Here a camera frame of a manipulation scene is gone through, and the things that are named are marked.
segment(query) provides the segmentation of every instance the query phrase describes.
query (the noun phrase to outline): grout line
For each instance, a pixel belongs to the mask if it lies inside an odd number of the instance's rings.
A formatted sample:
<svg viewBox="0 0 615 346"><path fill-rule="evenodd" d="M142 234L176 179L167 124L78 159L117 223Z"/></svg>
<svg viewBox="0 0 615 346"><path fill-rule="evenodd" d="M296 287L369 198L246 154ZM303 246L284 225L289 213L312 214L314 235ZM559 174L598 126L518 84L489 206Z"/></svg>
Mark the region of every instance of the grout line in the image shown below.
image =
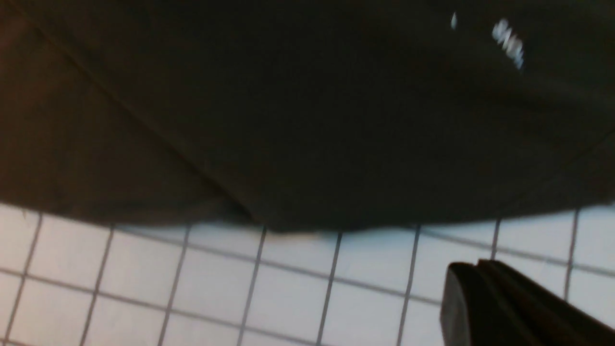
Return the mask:
<svg viewBox="0 0 615 346"><path fill-rule="evenodd" d="M175 293L177 292L177 286L180 282L181 268L184 265L184 259L186 258L186 250L188 248L188 237L190 236L191 226L187 226L184 234L184 243L181 247L180 260L177 263L177 270L175 271L175 279L173 279L173 288L171 288L171 295L169 296L169 302L167 309L164 313L164 322L162 322L162 329L160 331L160 337L158 338L158 346L162 346L164 336L167 332L167 325L169 324L169 318L171 316L171 309L173 308L173 300L175 299Z"/></svg>
<svg viewBox="0 0 615 346"><path fill-rule="evenodd" d="M412 245L412 257L410 259L410 274L408 275L408 286L406 287L406 296L403 300L402 318L399 321L399 332L397 334L397 346L401 346L403 337L403 327L406 324L406 313L408 311L408 301L410 300L410 291L412 290L412 281L415 275L416 252L419 248L419 236L421 235L421 226L416 227L415 241Z"/></svg>
<svg viewBox="0 0 615 346"><path fill-rule="evenodd" d="M338 233L338 240L335 244L335 252L333 253L333 262L331 263L331 274L329 275L329 283L327 285L327 294L325 295L325 305L322 307L322 317L320 318L320 327L318 328L318 337L316 345L322 343L322 334L325 331L325 321L327 320L327 311L329 309L329 300L331 299L331 290L333 289L333 279L335 279L335 269L338 266L339 247L342 244L342 233Z"/></svg>
<svg viewBox="0 0 615 346"><path fill-rule="evenodd" d="M302 269L302 268L298 268L298 267L293 267L291 265L280 264L280 263L272 262L270 260L263 260L263 259L261 259L261 265L265 265L267 267L273 267L273 268L282 269L282 270L285 270L285 271L291 272L291 273L307 275L307 276L311 276L313 278L318 278L318 279L329 280L329 277L331 276L330 274L323 274L323 273L312 272L311 270L308 270L308 269Z"/></svg>
<svg viewBox="0 0 615 346"><path fill-rule="evenodd" d="M13 340L9 340L9 339L4 339L4 345L6 345L6 346L13 346L13 345L15 345L15 346L32 346L30 344L24 344L23 342L13 341Z"/></svg>
<svg viewBox="0 0 615 346"><path fill-rule="evenodd" d="M58 286L61 288L66 288L66 289L70 289L73 291L77 291L77 292L83 292L83 293L93 293L93 290L89 289L89 288L84 288L84 287L79 287L73 284L67 284L67 283L63 283L61 281L56 281L56 280L52 280L52 279L47 279L47 278L43 278L42 276L36 276L36 275L25 275L25 278L28 278L29 280L32 281L36 281L38 283L44 283L44 284L48 284L48 285L53 285L53 286Z"/></svg>
<svg viewBox="0 0 615 346"><path fill-rule="evenodd" d="M241 342L244 339L245 323L248 321L248 312L250 311L250 304L252 304L252 295L254 295L254 286L256 286L256 276L258 275L258 267L261 263L261 256L263 255L263 246L265 244L265 236L267 235L267 228L263 226L263 232L261 234L261 242L258 245L258 253L256 254L256 261L254 262L254 274L252 275L252 282L250 282L250 289L248 290L248 299L245 302L244 317L241 320L241 327L239 328L239 337L237 338L237 346L241 346Z"/></svg>
<svg viewBox="0 0 615 346"><path fill-rule="evenodd" d="M410 294L410 300L416 300L417 302L421 302L421 303L425 303L425 304L429 304L429 305L435 305L437 307L442 306L442 301L441 300L437 300L437 299L433 299L433 298L427 298L427 297L415 296L413 294Z"/></svg>
<svg viewBox="0 0 615 346"><path fill-rule="evenodd" d="M496 229L493 231L493 243L491 243L491 260L496 259L496 252L498 251L498 237L499 237L499 225L502 219L496 221Z"/></svg>
<svg viewBox="0 0 615 346"><path fill-rule="evenodd" d="M270 337L273 337L273 338L276 338L276 339L289 341L289 342L292 342L294 344L301 344L301 345L307 345L307 346L317 346L313 341L297 339L296 337L286 336L286 335L283 335L283 334L278 334L278 333L269 332L269 331L264 331L264 330L257 329L257 328L245 327L245 330L247 330L248 332L256 332L256 333L264 335L264 336L270 336Z"/></svg>
<svg viewBox="0 0 615 346"><path fill-rule="evenodd" d="M580 209L574 211L572 238L570 239L570 252L568 254L568 266L566 268L566 281L564 282L564 300L568 301L568 293L570 291L570 276L573 272L574 263L574 248L576 247L577 229L579 227Z"/></svg>
<svg viewBox="0 0 615 346"><path fill-rule="evenodd" d="M434 233L434 232L431 232L431 231L425 230L425 229L421 230L421 234L424 235L424 236L430 237L430 238L446 240L446 241L449 241L451 243L458 243L458 244L468 245L468 246L472 246L472 247L479 247L480 249L491 250L491 247L492 247L492 244L483 244L483 243L479 243L478 241L468 240L468 239L461 239L461 238L457 238L455 236Z"/></svg>
<svg viewBox="0 0 615 346"><path fill-rule="evenodd" d="M245 262L251 262L251 263L256 262L256 259L254 257L248 256L248 255L236 254L234 252L219 250L219 249L215 249L213 247L204 246L204 245L188 244L188 249L207 252L209 254L214 254L214 255L230 258L230 259L243 260Z"/></svg>
<svg viewBox="0 0 615 346"><path fill-rule="evenodd" d="M567 260L556 259L556 258L553 258L553 257L541 256L541 255L536 255L536 254L529 254L527 252L513 250L513 249L508 249L506 247L498 248L498 253L500 253L500 252L503 253L503 254L515 255L517 257L521 257L521 258L524 258L524 259L537 260L537 261L540 261L540 262L546 262L548 264L559 265L559 266L562 266L562 267L568 266L568 261Z"/></svg>
<svg viewBox="0 0 615 346"><path fill-rule="evenodd" d="M186 317L186 318L191 318L193 320L199 320L199 321L215 323L215 324L219 324L221 326L225 326L225 327L229 327L229 328L241 329L241 324L233 323L233 322L228 322L228 321L224 321L224 320L219 320L217 318L214 318L214 317L211 317L211 316L200 315L198 313L187 312L187 311L176 310L176 309L171 309L171 313L173 313L174 315L183 316L183 317Z"/></svg>
<svg viewBox="0 0 615 346"><path fill-rule="evenodd" d="M105 270L105 265L107 263L107 257L109 257L109 249L111 249L111 241L113 240L114 233L114 225L109 229L109 237L107 238L107 244L105 245L105 252L103 254L103 259L100 262L100 268L98 269L98 277L96 278L96 285L94 286L94 293L92 294L92 302L90 303L90 309L87 312L87 318L85 319L85 327L83 328L83 334L81 335L80 346L84 346L85 337L87 336L87 332L90 329L90 322L92 321L92 314L94 313L94 305L96 304L96 299L98 297L98 292L100 291L100 283L103 281L103 271Z"/></svg>
<svg viewBox="0 0 615 346"><path fill-rule="evenodd" d="M481 244L481 243L478 243L478 242L472 241L472 240L458 239L458 238L450 237L448 235L441 235L441 234L431 233L429 231L422 231L422 234L424 236L428 236L430 238L437 238L437 239L447 240L447 241L451 241L453 243L459 243L459 244L469 245L469 246L473 246L473 247L479 247L481 249L492 250L492 246L493 246L493 245ZM561 260L561 259L556 259L556 258L553 258L553 257L547 257L547 256L536 255L536 254L530 254L529 252L523 252L523 251L518 251L518 250L514 250L514 249L509 249L507 247L499 247L498 248L498 252L501 252L501 253L504 253L504 254L515 255L515 256L518 256L518 257L526 258L526 259L539 260L541 262L547 262L549 264L555 264L555 265L561 265L561 266L567 266L568 265L568 261L567 260Z"/></svg>
<svg viewBox="0 0 615 346"><path fill-rule="evenodd" d="M177 246L183 246L184 245L184 241L183 240L166 239L166 238L163 238L163 237L153 236L153 235L150 235L150 234L147 234L147 233L141 233L140 231L126 230L126 229L123 229L122 227L116 227L115 231L118 231L118 232L121 232L121 233L125 233L127 235L137 236L139 238L160 241L160 242L166 243L166 244L177 245Z"/></svg>
<svg viewBox="0 0 615 346"><path fill-rule="evenodd" d="M17 296L15 297L15 304L13 305L13 310L10 312L9 324L6 327L6 333L4 333L4 337L7 340L10 339L10 330L13 328L13 324L15 323L15 316L17 315L17 308L19 307L19 301L22 298L23 287L26 284L26 277L28 276L28 270L30 269L30 263L32 262L32 257L34 257L34 250L36 249L36 243L38 242L39 234L41 233L42 219L43 219L43 214L39 212L39 220L38 220L38 223L36 224L36 230L34 231L34 238L32 239L32 243L30 244L30 251L28 253L28 257L26 258L26 264L23 267L22 282L19 284Z"/></svg>
<svg viewBox="0 0 615 346"><path fill-rule="evenodd" d="M347 284L347 285L358 287L358 288L368 289L370 291L380 292L380 293L384 293L384 294L390 294L392 296L397 296L397 297L405 297L406 296L405 292L400 292L400 291L396 291L394 289L384 288L384 287L376 286L376 285L372 285L372 284L361 283L359 281L354 281L354 280L351 280L351 279L334 278L333 281L336 282L336 283L342 283L342 284Z"/></svg>
<svg viewBox="0 0 615 346"><path fill-rule="evenodd" d="M12 276L19 276L20 278L23 277L23 273L11 269L0 268L0 273Z"/></svg>
<svg viewBox="0 0 615 346"><path fill-rule="evenodd" d="M573 264L573 268L574 269L578 269L578 270L582 270L584 272L596 274L596 275L608 276L610 278L615 278L615 272L612 271L612 270L608 270L608 269L596 268L596 267L592 267L590 265L585 265L585 264Z"/></svg>
<svg viewBox="0 0 615 346"><path fill-rule="evenodd" d="M162 311L162 312L167 311L167 307L163 307L163 306L152 304L152 303L142 302L142 301L139 301L139 300L136 300L136 299L132 299L132 298L126 298L126 297L122 297L122 296L117 296L115 294L99 292L98 296L99 297L103 297L103 298L117 300L118 302L123 302L123 303L128 303L128 304L136 305L138 307L150 308L150 309L157 310L157 311Z"/></svg>

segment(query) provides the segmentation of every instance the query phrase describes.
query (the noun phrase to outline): white tile floor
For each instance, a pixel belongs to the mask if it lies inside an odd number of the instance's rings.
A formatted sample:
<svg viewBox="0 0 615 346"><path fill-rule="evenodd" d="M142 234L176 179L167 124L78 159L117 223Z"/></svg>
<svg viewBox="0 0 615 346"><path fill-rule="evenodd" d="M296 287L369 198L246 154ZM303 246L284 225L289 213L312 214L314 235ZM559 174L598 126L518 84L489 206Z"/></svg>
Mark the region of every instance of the white tile floor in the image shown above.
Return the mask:
<svg viewBox="0 0 615 346"><path fill-rule="evenodd" d="M615 327L615 207L282 236L0 205L3 346L431 346L446 266L496 258Z"/></svg>

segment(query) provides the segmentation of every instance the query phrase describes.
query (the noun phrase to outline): white logo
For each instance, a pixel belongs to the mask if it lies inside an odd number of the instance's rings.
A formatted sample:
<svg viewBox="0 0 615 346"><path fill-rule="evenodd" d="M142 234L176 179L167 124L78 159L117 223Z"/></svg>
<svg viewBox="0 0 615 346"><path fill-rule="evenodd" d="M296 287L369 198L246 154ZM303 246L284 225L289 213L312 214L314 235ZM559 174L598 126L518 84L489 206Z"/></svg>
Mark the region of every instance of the white logo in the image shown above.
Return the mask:
<svg viewBox="0 0 615 346"><path fill-rule="evenodd" d="M502 44L502 50L506 51L506 55L515 62L515 66L521 70L523 66L523 41L517 38L517 35L512 34L512 28L508 27L508 21L502 19L498 24L495 24L492 31L493 38Z"/></svg>

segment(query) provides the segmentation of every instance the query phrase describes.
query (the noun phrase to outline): black fabric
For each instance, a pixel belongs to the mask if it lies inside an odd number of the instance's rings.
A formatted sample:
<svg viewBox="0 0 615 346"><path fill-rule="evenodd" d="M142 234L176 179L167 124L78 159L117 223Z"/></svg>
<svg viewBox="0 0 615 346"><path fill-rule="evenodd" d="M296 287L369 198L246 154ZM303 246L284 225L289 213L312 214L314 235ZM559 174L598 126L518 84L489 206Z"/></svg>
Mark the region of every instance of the black fabric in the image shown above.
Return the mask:
<svg viewBox="0 0 615 346"><path fill-rule="evenodd" d="M132 126L124 137L118 124L97 128L122 155L105 149L98 159L76 144L95 162L75 161L80 168L63 178L105 203L87 205L52 175L38 186L66 194L57 214L116 222L137 213L150 223L217 215L275 230L359 229L535 214L615 197L610 1L1 1L115 107L92 111ZM491 37L502 18L523 40L521 70ZM57 90L73 96L58 101L66 109L41 113L58 119L55 135L81 132L74 117L85 128L95 122L70 109L82 96ZM23 115L15 108L0 116ZM38 135L20 131L3 126L0 135L30 148L28 160L37 162ZM128 158L124 147L149 161ZM59 205L55 195L23 191L29 180L19 178L36 180L55 160L35 172L16 156L0 156L0 199ZM130 169L114 178L109 171L126 161ZM2 171L9 166L20 168ZM204 207L184 215L188 200Z"/></svg>
<svg viewBox="0 0 615 346"><path fill-rule="evenodd" d="M448 266L440 313L446 346L607 346L615 331L506 264Z"/></svg>

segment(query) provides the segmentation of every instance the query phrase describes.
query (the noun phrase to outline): white tile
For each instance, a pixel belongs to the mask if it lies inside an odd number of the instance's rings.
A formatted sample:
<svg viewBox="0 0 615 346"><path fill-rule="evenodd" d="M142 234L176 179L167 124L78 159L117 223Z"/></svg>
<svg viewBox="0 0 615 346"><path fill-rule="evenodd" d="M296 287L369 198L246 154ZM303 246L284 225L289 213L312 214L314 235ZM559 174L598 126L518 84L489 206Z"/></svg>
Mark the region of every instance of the white tile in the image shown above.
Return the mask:
<svg viewBox="0 0 615 346"><path fill-rule="evenodd" d="M335 276L405 292L415 233L401 228L346 233Z"/></svg>
<svg viewBox="0 0 615 346"><path fill-rule="evenodd" d="M145 227L134 225L120 225L117 229L126 231L129 233L136 233L141 235L150 236L162 240L174 241L176 243L183 243L186 236L187 226L172 226L172 227Z"/></svg>
<svg viewBox="0 0 615 346"><path fill-rule="evenodd" d="M202 223L192 226L188 241L190 244L256 258L262 229L262 226Z"/></svg>
<svg viewBox="0 0 615 346"><path fill-rule="evenodd" d="M241 323L254 263L188 250L173 307Z"/></svg>
<svg viewBox="0 0 615 346"><path fill-rule="evenodd" d="M236 346L239 330L215 323L171 315L164 346Z"/></svg>
<svg viewBox="0 0 615 346"><path fill-rule="evenodd" d="M268 232L261 258L328 275L337 237L336 233L281 235Z"/></svg>
<svg viewBox="0 0 615 346"><path fill-rule="evenodd" d="M38 213L0 204L0 267L23 271L38 220Z"/></svg>
<svg viewBox="0 0 615 346"><path fill-rule="evenodd" d="M13 312L15 298L22 279L18 276L0 273L0 339L5 336Z"/></svg>
<svg viewBox="0 0 615 346"><path fill-rule="evenodd" d="M241 346L301 346L301 344L264 336L254 332L245 332Z"/></svg>
<svg viewBox="0 0 615 346"><path fill-rule="evenodd" d="M442 300L446 270L452 262L470 262L489 259L491 250L467 246L449 241L419 237L416 251L415 273L412 294Z"/></svg>
<svg viewBox="0 0 615 346"><path fill-rule="evenodd" d="M316 341L328 280L261 265L247 325Z"/></svg>
<svg viewBox="0 0 615 346"><path fill-rule="evenodd" d="M584 209L579 214L574 261L615 271L615 208Z"/></svg>
<svg viewBox="0 0 615 346"><path fill-rule="evenodd" d="M157 346L164 312L98 297L84 346Z"/></svg>
<svg viewBox="0 0 615 346"><path fill-rule="evenodd" d="M568 300L585 313L615 328L615 278L574 269Z"/></svg>
<svg viewBox="0 0 615 346"><path fill-rule="evenodd" d="M322 343L394 346L402 310L402 297L333 283Z"/></svg>
<svg viewBox="0 0 615 346"><path fill-rule="evenodd" d="M79 346L92 295L26 280L10 338L28 345Z"/></svg>
<svg viewBox="0 0 615 346"><path fill-rule="evenodd" d="M508 248L568 260L573 212L503 220L498 248Z"/></svg>
<svg viewBox="0 0 615 346"><path fill-rule="evenodd" d="M45 215L29 273L94 289L109 230Z"/></svg>
<svg viewBox="0 0 615 346"><path fill-rule="evenodd" d="M496 229L495 221L462 223L459 225L425 225L424 230L491 245Z"/></svg>
<svg viewBox="0 0 615 346"><path fill-rule="evenodd" d="M117 232L113 236L102 292L166 306L181 247Z"/></svg>
<svg viewBox="0 0 615 346"><path fill-rule="evenodd" d="M410 300L403 325L402 346L444 345L440 307Z"/></svg>
<svg viewBox="0 0 615 346"><path fill-rule="evenodd" d="M559 297L564 296L566 267L549 264L541 260L524 259L515 255L496 254L496 260L513 267L521 274L550 290Z"/></svg>

